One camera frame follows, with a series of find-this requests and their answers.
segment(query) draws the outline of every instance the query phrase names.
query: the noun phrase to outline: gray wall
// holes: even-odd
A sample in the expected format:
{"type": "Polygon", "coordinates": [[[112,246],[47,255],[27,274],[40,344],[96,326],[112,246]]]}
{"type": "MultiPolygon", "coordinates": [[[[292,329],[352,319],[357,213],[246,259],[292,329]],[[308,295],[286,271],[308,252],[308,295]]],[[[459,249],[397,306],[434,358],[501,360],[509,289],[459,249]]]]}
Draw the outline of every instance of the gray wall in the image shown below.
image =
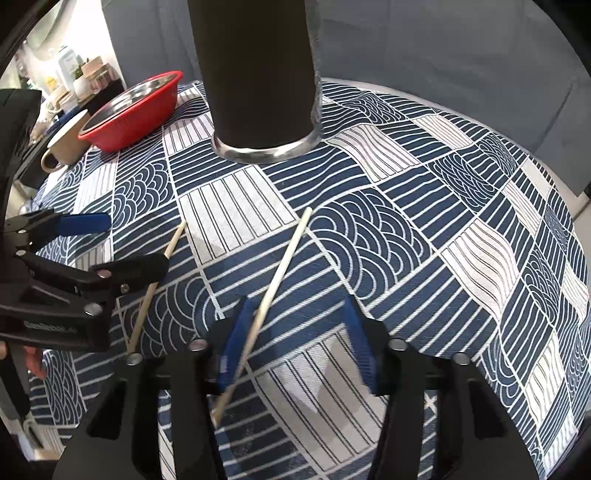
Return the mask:
{"type": "MultiPolygon", "coordinates": [[[[186,0],[104,7],[128,85],[180,69],[199,79],[186,0]]],[[[322,74],[409,92],[471,116],[591,181],[591,79],[531,0],[320,0],[322,74]]]]}

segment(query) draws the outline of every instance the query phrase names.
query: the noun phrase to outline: blue gripper pad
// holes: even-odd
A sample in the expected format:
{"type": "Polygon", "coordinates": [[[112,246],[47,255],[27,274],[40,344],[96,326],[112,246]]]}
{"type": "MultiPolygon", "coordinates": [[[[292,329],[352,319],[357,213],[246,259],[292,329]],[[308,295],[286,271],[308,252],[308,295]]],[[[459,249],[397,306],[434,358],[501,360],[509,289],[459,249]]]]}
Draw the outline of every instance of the blue gripper pad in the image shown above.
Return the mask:
{"type": "Polygon", "coordinates": [[[363,322],[367,321],[376,322],[376,320],[368,320],[363,315],[355,297],[349,296],[345,298],[343,322],[347,327],[349,339],[351,340],[355,362],[357,363],[361,380],[375,394],[378,390],[378,360],[375,357],[374,350],[371,348],[369,340],[365,335],[365,329],[363,328],[363,322]]]}
{"type": "Polygon", "coordinates": [[[219,373],[217,385],[224,391],[234,383],[236,369],[242,355],[248,331],[252,325],[252,318],[255,313],[255,304],[247,297],[244,297],[236,306],[234,311],[234,326],[228,334],[219,360],[219,373]]]}
{"type": "Polygon", "coordinates": [[[108,213],[83,213],[64,215],[57,222],[57,234],[60,236],[87,235],[101,233],[111,228],[111,216],[108,213]]]}

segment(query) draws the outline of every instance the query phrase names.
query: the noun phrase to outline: patterned tablecloth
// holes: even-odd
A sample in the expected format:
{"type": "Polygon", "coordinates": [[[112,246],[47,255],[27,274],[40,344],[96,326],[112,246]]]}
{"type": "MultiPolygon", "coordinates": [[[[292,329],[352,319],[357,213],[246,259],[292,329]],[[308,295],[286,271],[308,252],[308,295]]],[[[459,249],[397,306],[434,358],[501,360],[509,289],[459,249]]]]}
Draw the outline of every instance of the patterned tablecloth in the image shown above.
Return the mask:
{"type": "MultiPolygon", "coordinates": [[[[161,129],[116,154],[91,149],[50,176],[39,206],[108,212],[113,228],[41,254],[88,268],[162,252],[185,218],[141,337],[142,353],[164,355],[204,335],[239,296],[258,301],[298,216],[314,208],[216,433],[229,478],[366,477],[386,399],[360,382],[339,311],[349,293],[422,352],[467,352],[544,478],[591,391],[591,316],[585,257],[540,163],[403,94],[325,83],[324,141],[295,160],[244,166],[212,151],[203,86],[179,92],[161,129]]],[[[48,378],[31,379],[31,399],[56,449],[123,357],[141,298],[119,299],[109,352],[45,352],[48,378]]],[[[436,417],[435,398],[425,399],[422,478],[436,417]]],[[[167,392],[159,417],[172,478],[167,392]]]]}

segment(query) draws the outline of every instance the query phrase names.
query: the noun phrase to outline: chopstick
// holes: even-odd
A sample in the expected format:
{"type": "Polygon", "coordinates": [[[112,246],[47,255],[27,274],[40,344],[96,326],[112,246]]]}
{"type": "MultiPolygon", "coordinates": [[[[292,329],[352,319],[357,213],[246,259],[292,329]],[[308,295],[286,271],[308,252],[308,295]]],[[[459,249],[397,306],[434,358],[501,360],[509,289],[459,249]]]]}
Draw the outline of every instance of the chopstick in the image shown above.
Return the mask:
{"type": "MultiPolygon", "coordinates": [[[[184,228],[187,225],[187,221],[183,220],[179,223],[176,231],[174,232],[173,237],[171,238],[166,250],[164,251],[164,255],[166,258],[170,258],[174,252],[175,247],[177,246],[178,239],[181,238],[183,234],[184,228]]],[[[146,295],[142,301],[142,305],[139,308],[138,318],[135,321],[133,332],[131,333],[131,337],[129,339],[129,344],[127,345],[127,353],[135,352],[135,349],[138,346],[139,336],[142,333],[142,328],[144,327],[144,323],[146,317],[148,316],[148,309],[150,308],[150,304],[152,303],[152,297],[156,292],[156,288],[158,287],[158,282],[151,283],[148,286],[148,290],[146,291],[146,295]]]]}
{"type": "Polygon", "coordinates": [[[265,292],[261,300],[261,304],[258,307],[258,310],[255,313],[254,320],[252,321],[252,326],[250,331],[248,332],[248,336],[246,337],[246,342],[244,344],[244,348],[242,350],[242,355],[240,357],[240,362],[238,363],[238,369],[234,375],[234,383],[230,385],[227,389],[224,390],[224,393],[217,399],[217,402],[214,406],[212,411],[212,422],[215,428],[217,428],[221,422],[223,412],[228,406],[230,399],[232,398],[232,394],[234,390],[236,390],[236,382],[242,375],[242,371],[248,362],[248,356],[252,352],[252,348],[255,345],[256,338],[258,337],[259,331],[261,330],[262,324],[265,321],[265,317],[267,316],[267,312],[269,311],[269,307],[271,306],[271,302],[275,298],[277,294],[277,290],[279,289],[279,285],[283,280],[283,276],[287,271],[287,267],[290,264],[290,261],[294,254],[296,253],[296,248],[298,243],[300,242],[300,238],[303,236],[304,231],[306,230],[306,226],[310,221],[310,216],[312,215],[312,208],[306,207],[304,213],[301,216],[300,223],[298,223],[293,236],[287,248],[285,249],[285,253],[283,254],[283,258],[279,262],[279,266],[277,270],[275,270],[275,274],[271,279],[271,283],[269,283],[269,287],[265,292]]]}

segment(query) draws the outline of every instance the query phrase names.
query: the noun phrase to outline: metal screw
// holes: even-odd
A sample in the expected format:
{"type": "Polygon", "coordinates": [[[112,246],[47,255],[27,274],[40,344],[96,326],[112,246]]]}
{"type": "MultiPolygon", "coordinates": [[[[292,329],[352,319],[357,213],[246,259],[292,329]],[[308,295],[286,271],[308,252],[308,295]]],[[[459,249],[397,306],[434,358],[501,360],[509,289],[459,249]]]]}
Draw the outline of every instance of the metal screw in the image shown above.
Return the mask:
{"type": "Polygon", "coordinates": [[[467,356],[464,352],[454,353],[452,355],[452,360],[457,363],[458,365],[468,365],[470,364],[470,357],[467,356]]]}
{"type": "Polygon", "coordinates": [[[397,352],[404,352],[408,348],[408,344],[401,338],[393,338],[388,342],[388,346],[397,352]]]}
{"type": "Polygon", "coordinates": [[[144,357],[141,353],[131,353],[125,359],[125,363],[129,366],[139,365],[141,362],[144,361],[144,357]]]}
{"type": "Polygon", "coordinates": [[[103,307],[98,303],[88,303],[87,305],[84,305],[84,311],[91,317],[98,317],[102,313],[103,307]]]}
{"type": "Polygon", "coordinates": [[[189,350],[192,352],[200,352],[201,350],[205,350],[207,348],[207,341],[203,340],[202,338],[198,338],[197,340],[193,340],[189,344],[189,350]]]}
{"type": "Polygon", "coordinates": [[[97,270],[96,274],[100,278],[110,278],[111,277],[111,272],[109,270],[97,270]]]}

